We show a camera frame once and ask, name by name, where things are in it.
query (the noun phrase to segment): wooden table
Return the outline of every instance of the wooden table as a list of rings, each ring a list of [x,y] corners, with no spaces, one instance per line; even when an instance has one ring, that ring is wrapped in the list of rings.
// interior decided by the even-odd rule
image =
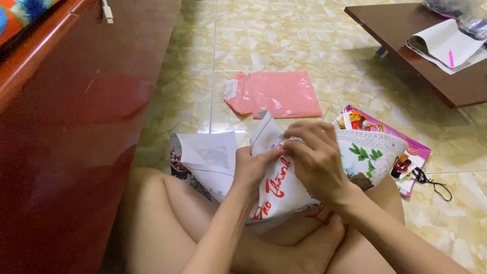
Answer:
[[[487,59],[453,75],[406,47],[406,40],[446,18],[420,3],[346,7],[345,12],[389,51],[424,79],[449,108],[487,102]]]

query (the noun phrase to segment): plastic packaging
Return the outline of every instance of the plastic packaging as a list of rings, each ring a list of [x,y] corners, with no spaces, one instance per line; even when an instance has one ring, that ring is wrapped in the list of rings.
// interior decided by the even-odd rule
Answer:
[[[487,39],[486,0],[424,0],[423,5],[444,17],[458,21],[458,28],[476,39]]]
[[[268,110],[274,118],[321,117],[323,112],[306,71],[238,72],[227,81],[225,102],[237,113]]]

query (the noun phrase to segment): pink packaging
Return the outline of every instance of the pink packaging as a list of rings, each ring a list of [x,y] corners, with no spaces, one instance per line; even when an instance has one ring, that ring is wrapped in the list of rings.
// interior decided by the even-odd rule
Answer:
[[[273,118],[321,117],[323,112],[306,71],[237,72],[227,81],[225,102],[237,113],[268,110]]]

